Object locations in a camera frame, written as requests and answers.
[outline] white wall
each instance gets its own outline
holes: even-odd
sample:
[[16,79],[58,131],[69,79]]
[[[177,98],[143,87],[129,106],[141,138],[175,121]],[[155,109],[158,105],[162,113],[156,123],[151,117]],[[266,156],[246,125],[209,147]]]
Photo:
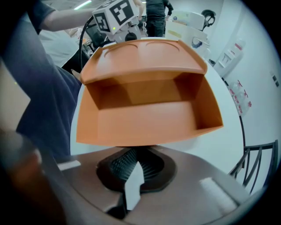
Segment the white wall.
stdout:
[[[270,72],[273,72],[279,83],[281,82],[280,60],[262,24],[249,9],[245,7],[244,10],[245,15],[236,33],[246,41],[244,56],[225,80],[228,83],[240,80],[252,103],[251,109],[243,117],[246,145],[266,144],[278,139],[280,155],[281,87],[275,86],[270,75]],[[252,154],[250,165],[253,165],[255,155]],[[260,189],[265,181],[270,157],[271,150],[263,151],[259,177],[253,192]]]
[[210,40],[210,59],[216,62],[230,39],[238,32],[245,14],[244,8],[240,0],[223,1],[220,18]]

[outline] brown surface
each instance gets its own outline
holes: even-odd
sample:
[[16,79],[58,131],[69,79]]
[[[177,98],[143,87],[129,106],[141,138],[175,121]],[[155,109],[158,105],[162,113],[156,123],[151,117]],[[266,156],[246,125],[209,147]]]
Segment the brown surface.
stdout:
[[[140,45],[152,46],[146,50],[151,50],[150,57],[136,47]],[[152,58],[155,51],[162,57]],[[87,85],[80,105],[77,142],[155,145],[182,141],[223,125],[204,78],[206,64],[180,41],[138,40],[113,45],[100,49],[89,61],[82,71]]]
[[[217,202],[199,182],[208,177],[212,177],[235,202],[243,204],[248,199],[249,195],[243,186],[205,160],[162,146],[152,148],[175,161],[176,176],[162,191],[141,194],[139,203],[124,218],[125,223],[199,225],[221,218],[223,214]],[[98,161],[121,149],[111,148],[75,156],[81,166],[62,172],[80,196],[103,212],[117,204],[120,193],[103,187],[94,167]]]
[[135,40],[99,48],[81,72],[83,84],[149,71],[205,74],[207,65],[182,41]]
[[200,225],[223,217],[213,196],[200,185],[200,180],[209,177],[240,204],[249,198],[242,185],[205,160],[162,146],[153,148],[175,161],[177,174],[161,192],[142,194],[136,207],[124,218],[125,222],[136,225]]
[[115,147],[92,154],[73,156],[73,160],[78,160],[81,166],[62,172],[75,190],[103,212],[107,212],[118,205],[121,193],[104,187],[97,176],[96,166],[101,160],[121,149]]

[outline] orange tray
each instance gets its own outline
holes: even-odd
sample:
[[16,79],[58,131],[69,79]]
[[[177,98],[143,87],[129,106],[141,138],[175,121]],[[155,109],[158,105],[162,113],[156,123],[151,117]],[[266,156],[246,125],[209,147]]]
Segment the orange tray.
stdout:
[[81,73],[86,87],[76,141],[155,145],[222,127],[206,71],[182,41],[136,40],[98,49]]

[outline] white round table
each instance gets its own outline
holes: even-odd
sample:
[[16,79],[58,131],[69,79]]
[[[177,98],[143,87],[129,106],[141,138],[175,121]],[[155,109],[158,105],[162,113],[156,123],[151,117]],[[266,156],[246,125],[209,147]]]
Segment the white round table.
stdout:
[[[205,77],[216,97],[224,127],[196,138],[164,144],[162,146],[199,156],[228,174],[243,155],[242,128],[236,106],[226,85],[215,69],[209,63],[207,65],[208,71]],[[70,135],[71,155],[100,151],[110,147],[76,142],[77,119],[84,88],[85,86],[82,85],[72,119]]]

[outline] dark blue shirt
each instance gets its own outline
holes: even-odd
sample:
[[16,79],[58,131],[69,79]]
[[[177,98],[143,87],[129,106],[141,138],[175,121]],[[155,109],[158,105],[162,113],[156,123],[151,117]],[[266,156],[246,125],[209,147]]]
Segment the dark blue shirt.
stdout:
[[146,15],[148,20],[164,20],[165,9],[169,9],[168,15],[174,10],[169,0],[146,0]]
[[54,157],[70,155],[70,130],[81,83],[57,67],[38,38],[39,26],[53,11],[37,2],[15,27],[3,61],[29,96],[17,132]]

